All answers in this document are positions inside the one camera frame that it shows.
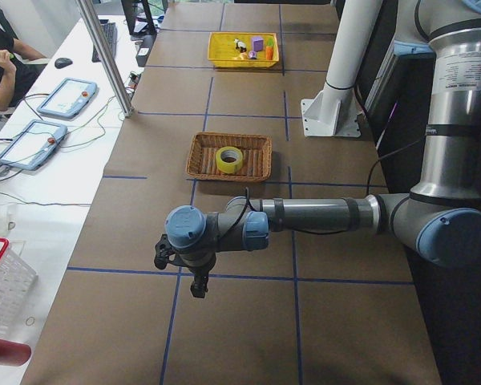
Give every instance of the basket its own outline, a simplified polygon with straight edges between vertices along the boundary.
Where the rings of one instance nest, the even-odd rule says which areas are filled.
[[[0,238],[0,338],[7,335],[37,274]]]
[[[235,174],[224,174],[216,166],[216,151],[226,146],[242,151],[243,166]],[[200,132],[192,140],[187,174],[199,180],[260,182],[271,175],[272,150],[268,136]]]
[[[248,51],[251,50],[251,38],[261,36],[264,39],[264,50],[257,53],[257,59],[235,59],[239,51],[235,47],[235,39],[245,42]],[[274,42],[273,59],[265,59],[265,48],[268,41]],[[208,60],[221,68],[269,68],[280,61],[278,41],[273,33],[250,32],[212,32],[208,39]]]

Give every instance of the white desk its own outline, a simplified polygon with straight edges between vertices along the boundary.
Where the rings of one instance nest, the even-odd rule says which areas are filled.
[[[100,18],[116,22],[118,46],[115,59],[119,73],[126,81],[130,71],[140,73],[142,69],[135,62],[135,45],[123,23],[124,17]],[[102,64],[91,61],[92,47],[87,29],[83,21],[79,20],[28,94],[49,93],[66,77],[96,82],[99,91],[91,103],[73,120],[63,121],[70,131],[86,123],[114,95]],[[54,61],[59,57],[68,57],[73,60],[73,64],[58,70],[54,67]],[[28,101],[36,108],[43,98]],[[24,102],[21,103],[0,132],[0,137],[17,135],[32,119],[37,119],[37,116]],[[23,172],[0,182],[0,192],[24,201],[90,204],[122,122],[121,108],[114,99],[100,119],[105,135],[87,145],[60,148],[38,171]],[[102,133],[103,129],[97,118],[94,118],[85,127],[72,132],[63,147],[84,143]],[[21,205],[10,197],[0,195],[0,205],[9,204],[13,205],[11,209],[16,227],[7,238],[12,242],[25,242],[21,258],[36,270],[38,280],[30,289],[25,306],[11,327],[8,339],[26,343],[34,350],[89,208]],[[0,384],[20,383],[27,365],[28,363],[21,367],[0,367]]]

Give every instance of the person's hand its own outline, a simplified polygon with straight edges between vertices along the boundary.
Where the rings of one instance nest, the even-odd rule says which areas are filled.
[[[0,67],[4,71],[16,72],[16,66],[10,61],[10,52],[8,50],[0,50]]]

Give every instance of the brown wicker basket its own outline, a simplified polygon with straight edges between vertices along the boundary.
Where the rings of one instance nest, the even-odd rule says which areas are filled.
[[[235,174],[217,169],[216,151],[225,146],[242,151],[244,164]],[[260,182],[271,175],[273,142],[268,136],[200,132],[194,135],[187,160],[187,174],[201,180]]]

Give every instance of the keyboard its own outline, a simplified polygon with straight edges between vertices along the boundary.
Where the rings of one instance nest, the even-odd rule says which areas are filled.
[[[103,34],[105,35],[105,39],[107,40],[107,44],[109,48],[111,48],[112,57],[115,57],[115,48],[116,48],[116,40],[118,37],[118,31],[115,28],[115,22],[106,22],[100,24],[102,26]],[[93,63],[99,62],[98,51],[96,47],[93,47],[93,56],[91,58]]]

